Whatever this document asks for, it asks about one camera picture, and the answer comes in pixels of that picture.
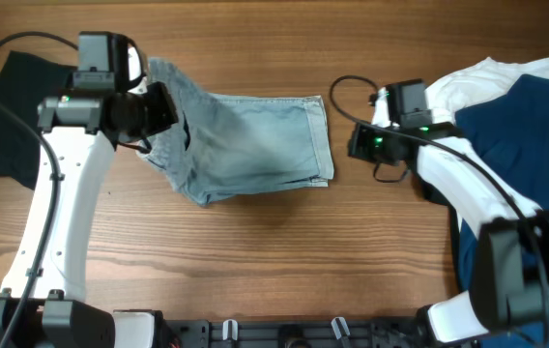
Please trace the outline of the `light blue denim shorts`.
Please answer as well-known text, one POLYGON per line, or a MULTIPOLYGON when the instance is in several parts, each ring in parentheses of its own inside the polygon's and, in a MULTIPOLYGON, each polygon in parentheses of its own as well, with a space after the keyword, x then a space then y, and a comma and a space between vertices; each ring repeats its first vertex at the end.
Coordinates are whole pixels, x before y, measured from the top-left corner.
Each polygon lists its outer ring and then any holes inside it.
POLYGON ((209 93, 174 64, 149 62, 179 121, 149 137, 143 160, 172 188, 206 206, 235 195, 324 187, 334 176, 319 96, 261 98, 209 93))

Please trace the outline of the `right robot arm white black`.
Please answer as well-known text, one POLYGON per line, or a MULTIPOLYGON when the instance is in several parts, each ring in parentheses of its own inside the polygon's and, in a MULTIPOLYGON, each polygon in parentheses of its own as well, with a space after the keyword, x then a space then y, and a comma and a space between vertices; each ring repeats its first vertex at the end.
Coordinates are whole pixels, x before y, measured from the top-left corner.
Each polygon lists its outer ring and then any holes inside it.
POLYGON ((548 338, 549 211, 501 179, 455 125, 433 122, 421 81, 376 90, 369 103, 387 122, 356 119, 350 157, 405 164, 446 199, 477 241, 468 289, 419 311, 419 341, 453 346, 532 323, 548 338))

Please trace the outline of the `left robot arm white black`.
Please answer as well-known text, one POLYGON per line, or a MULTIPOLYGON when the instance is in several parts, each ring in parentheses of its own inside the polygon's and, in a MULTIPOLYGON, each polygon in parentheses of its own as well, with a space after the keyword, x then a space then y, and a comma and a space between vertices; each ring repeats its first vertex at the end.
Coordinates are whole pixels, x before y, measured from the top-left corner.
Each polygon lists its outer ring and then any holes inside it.
POLYGON ((166 87, 146 80, 134 43, 84 43, 71 89, 38 107, 41 157, 32 205, 0 286, 0 347, 168 347, 151 309, 106 311, 85 301, 85 271, 103 179, 123 143, 177 120, 166 87))

